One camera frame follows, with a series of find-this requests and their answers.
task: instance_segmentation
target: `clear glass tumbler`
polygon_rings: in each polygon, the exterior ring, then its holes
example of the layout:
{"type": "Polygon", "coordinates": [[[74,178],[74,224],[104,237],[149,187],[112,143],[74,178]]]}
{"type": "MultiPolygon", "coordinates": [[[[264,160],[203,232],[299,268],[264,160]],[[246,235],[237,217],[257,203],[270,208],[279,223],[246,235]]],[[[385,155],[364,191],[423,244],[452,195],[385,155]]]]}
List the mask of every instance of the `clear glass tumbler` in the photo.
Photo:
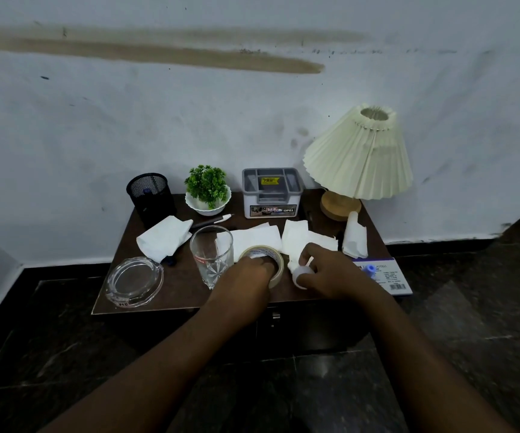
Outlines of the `clear glass tumbler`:
{"type": "Polygon", "coordinates": [[[220,275],[234,264],[234,238],[221,226],[205,226],[194,233],[190,240],[193,259],[202,281],[213,289],[220,275]]]}

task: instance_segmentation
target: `box with barcode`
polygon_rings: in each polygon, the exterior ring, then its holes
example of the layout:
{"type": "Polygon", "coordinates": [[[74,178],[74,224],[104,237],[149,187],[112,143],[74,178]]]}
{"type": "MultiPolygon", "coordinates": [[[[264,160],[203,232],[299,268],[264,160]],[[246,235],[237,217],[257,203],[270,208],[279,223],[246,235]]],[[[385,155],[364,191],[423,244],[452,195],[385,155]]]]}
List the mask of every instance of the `box with barcode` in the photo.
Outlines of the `box with barcode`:
{"type": "Polygon", "coordinates": [[[376,268],[376,273],[372,276],[381,287],[393,296],[403,296],[413,294],[401,268],[394,258],[385,259],[352,259],[361,269],[369,264],[376,268]]]}

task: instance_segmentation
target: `black mesh pen holder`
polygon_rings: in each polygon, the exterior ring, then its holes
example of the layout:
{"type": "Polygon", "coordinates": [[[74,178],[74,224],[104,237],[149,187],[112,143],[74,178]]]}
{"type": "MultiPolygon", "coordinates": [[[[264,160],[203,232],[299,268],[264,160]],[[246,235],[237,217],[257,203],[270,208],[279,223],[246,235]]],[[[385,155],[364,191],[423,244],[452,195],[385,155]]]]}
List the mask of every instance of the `black mesh pen holder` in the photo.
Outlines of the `black mesh pen holder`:
{"type": "Polygon", "coordinates": [[[176,214],[168,180],[159,173],[144,173],[132,179],[125,189],[146,229],[176,214]]]}

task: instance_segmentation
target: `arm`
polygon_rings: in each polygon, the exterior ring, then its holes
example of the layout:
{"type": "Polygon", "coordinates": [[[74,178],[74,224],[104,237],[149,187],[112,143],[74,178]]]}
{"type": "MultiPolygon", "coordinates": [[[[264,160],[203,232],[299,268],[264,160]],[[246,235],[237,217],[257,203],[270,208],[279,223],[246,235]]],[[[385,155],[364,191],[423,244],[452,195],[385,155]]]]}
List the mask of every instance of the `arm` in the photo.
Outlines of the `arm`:
{"type": "Polygon", "coordinates": [[[241,259],[194,317],[42,432],[148,432],[170,422],[214,353],[264,311],[272,275],[261,259],[241,259]]]}
{"type": "Polygon", "coordinates": [[[392,296],[340,252],[309,243],[300,264],[315,274],[298,283],[362,308],[382,364],[414,431],[509,432],[511,426],[438,354],[392,296]]]}

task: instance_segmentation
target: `pleated lampshade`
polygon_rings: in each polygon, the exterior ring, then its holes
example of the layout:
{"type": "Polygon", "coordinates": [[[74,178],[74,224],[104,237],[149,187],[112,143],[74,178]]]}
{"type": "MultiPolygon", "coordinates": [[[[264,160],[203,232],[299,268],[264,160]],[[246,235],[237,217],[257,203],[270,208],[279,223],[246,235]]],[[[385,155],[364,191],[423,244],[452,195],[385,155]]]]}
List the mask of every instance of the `pleated lampshade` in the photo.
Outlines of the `pleated lampshade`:
{"type": "Polygon", "coordinates": [[[413,172],[393,110],[349,110],[307,148],[304,166],[324,188],[350,198],[380,199],[411,186],[413,172]]]}

